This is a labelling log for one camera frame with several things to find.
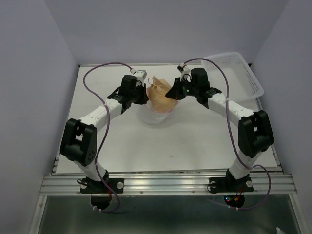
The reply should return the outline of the beige bra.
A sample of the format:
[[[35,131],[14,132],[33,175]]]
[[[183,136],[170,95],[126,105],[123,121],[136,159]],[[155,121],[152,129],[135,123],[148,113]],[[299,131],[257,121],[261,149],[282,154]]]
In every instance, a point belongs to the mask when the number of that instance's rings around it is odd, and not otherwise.
[[[148,98],[151,101],[152,108],[158,113],[168,113],[177,105],[178,101],[166,97],[166,94],[171,89],[171,85],[165,79],[158,79],[153,76],[148,79],[150,87],[148,88]]]

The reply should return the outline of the white mesh laundry bag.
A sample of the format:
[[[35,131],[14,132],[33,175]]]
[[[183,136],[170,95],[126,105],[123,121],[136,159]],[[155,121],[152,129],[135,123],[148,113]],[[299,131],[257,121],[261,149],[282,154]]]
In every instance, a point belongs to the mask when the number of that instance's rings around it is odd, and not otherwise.
[[[140,108],[140,117],[142,121],[147,124],[160,125],[172,111],[163,114],[158,113],[152,108],[151,101],[148,100],[148,102]]]

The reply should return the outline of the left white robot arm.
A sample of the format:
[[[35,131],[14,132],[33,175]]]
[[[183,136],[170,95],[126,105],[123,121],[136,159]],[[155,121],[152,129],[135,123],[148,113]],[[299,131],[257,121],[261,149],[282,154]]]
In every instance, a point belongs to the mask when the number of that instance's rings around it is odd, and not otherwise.
[[[96,161],[98,152],[97,133],[110,124],[110,121],[123,114],[131,104],[143,105],[148,101],[146,84],[147,73],[139,70],[133,75],[125,75],[121,85],[93,112],[80,118],[71,118],[66,122],[60,154],[74,162],[92,180],[97,192],[108,188],[106,170]]]

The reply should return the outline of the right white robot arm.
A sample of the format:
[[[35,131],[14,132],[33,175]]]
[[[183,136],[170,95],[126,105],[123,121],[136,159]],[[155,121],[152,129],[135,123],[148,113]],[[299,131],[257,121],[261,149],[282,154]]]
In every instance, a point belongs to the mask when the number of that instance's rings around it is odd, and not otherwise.
[[[211,87],[203,68],[194,68],[183,77],[175,78],[172,88],[166,93],[166,97],[175,100],[187,96],[195,97],[198,103],[225,117],[228,125],[234,124],[238,128],[237,143],[232,144],[236,160],[229,168],[230,175],[224,178],[226,188],[236,190],[259,156],[274,143],[268,114],[263,110],[247,109]]]

